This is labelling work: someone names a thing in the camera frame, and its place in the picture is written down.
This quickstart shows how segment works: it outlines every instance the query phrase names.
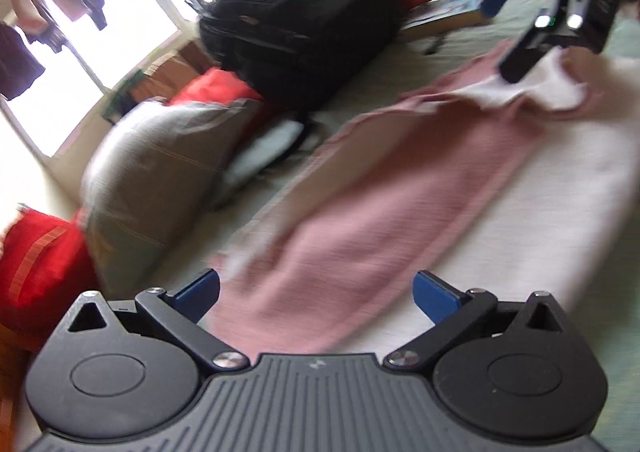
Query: book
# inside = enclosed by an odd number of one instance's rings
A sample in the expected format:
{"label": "book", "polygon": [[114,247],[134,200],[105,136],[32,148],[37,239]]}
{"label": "book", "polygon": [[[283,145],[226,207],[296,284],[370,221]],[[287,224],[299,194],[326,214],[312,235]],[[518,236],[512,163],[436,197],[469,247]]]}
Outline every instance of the book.
{"label": "book", "polygon": [[409,12],[400,35],[412,41],[485,21],[480,0],[430,0]]}

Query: blanket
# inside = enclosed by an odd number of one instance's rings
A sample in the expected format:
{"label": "blanket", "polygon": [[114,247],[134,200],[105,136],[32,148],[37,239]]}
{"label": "blanket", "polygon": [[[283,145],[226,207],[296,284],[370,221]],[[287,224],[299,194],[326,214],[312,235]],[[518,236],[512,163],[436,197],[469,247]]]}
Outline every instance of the blanket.
{"label": "blanket", "polygon": [[215,259],[230,281],[212,310],[216,336],[249,355],[335,346],[402,296],[507,183],[543,133],[527,109],[570,118],[598,102],[580,72],[593,56],[556,52],[506,86],[494,73],[505,48],[325,144]]}

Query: triangular cutout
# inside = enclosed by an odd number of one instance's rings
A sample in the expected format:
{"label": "triangular cutout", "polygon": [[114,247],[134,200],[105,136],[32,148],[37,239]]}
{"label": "triangular cutout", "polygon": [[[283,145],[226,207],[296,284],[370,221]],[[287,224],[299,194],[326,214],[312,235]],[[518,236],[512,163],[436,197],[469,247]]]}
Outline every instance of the triangular cutout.
{"label": "triangular cutout", "polygon": [[553,331],[559,333],[562,327],[556,320],[556,317],[546,304],[538,304],[536,310],[527,323],[530,329],[542,329],[543,331]]}
{"label": "triangular cutout", "polygon": [[102,318],[100,310],[93,302],[89,302],[80,308],[80,313],[71,324],[69,331],[78,333],[79,331],[102,329],[104,327],[107,327],[107,323]]}

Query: metal screw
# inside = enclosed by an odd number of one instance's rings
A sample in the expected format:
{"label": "metal screw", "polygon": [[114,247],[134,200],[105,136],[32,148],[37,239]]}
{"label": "metal screw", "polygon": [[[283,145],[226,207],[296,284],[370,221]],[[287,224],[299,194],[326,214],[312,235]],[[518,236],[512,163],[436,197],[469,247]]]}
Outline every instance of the metal screw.
{"label": "metal screw", "polygon": [[240,369],[248,363],[249,359],[238,351],[225,351],[213,358],[213,364],[221,369]]}
{"label": "metal screw", "polygon": [[407,349],[402,351],[394,351],[386,359],[393,366],[409,368],[417,365],[417,363],[420,361],[420,355],[415,351]]}

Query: circular cap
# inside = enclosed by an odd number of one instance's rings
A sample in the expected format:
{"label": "circular cap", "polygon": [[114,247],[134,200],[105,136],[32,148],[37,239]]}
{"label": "circular cap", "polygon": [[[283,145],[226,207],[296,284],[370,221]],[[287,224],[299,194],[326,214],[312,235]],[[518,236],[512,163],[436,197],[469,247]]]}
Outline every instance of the circular cap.
{"label": "circular cap", "polygon": [[249,359],[237,351],[225,351],[213,358],[213,364],[221,369],[239,369],[246,366]]}
{"label": "circular cap", "polygon": [[393,366],[409,368],[420,362],[420,355],[411,350],[394,351],[386,359]]}
{"label": "circular cap", "polygon": [[488,368],[489,379],[500,390],[515,396],[542,396],[562,381],[556,365],[536,355],[508,355]]}
{"label": "circular cap", "polygon": [[433,384],[460,419],[510,441],[588,432],[607,397],[604,373],[585,345],[534,330],[452,349],[436,364]]}
{"label": "circular cap", "polygon": [[34,413],[62,434],[93,440],[148,432],[178,414],[199,386],[191,357],[162,340],[101,330],[74,340],[45,349],[26,381]]}
{"label": "circular cap", "polygon": [[108,398],[135,389],[145,379],[145,366],[127,355],[98,355],[71,371],[71,382],[89,396]]}

